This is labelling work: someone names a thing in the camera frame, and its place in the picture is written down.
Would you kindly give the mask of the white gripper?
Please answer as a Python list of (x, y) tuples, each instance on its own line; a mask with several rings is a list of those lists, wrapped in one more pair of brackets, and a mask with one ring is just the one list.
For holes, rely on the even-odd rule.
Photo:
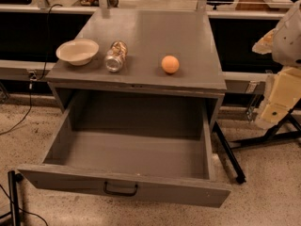
[[(254, 53), (270, 54), (273, 48), (275, 30), (261, 37), (252, 47)], [(283, 67), (274, 77), (269, 102), (261, 102), (257, 110), (255, 124), (262, 129), (277, 125), (301, 99), (301, 70), (295, 67)]]

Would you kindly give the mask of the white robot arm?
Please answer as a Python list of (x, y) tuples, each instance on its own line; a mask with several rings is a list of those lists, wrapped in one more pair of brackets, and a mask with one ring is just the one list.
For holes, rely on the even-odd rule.
[(255, 123), (262, 129), (277, 125), (301, 99), (301, 1), (252, 47), (257, 54), (271, 54), (282, 66), (269, 75)]

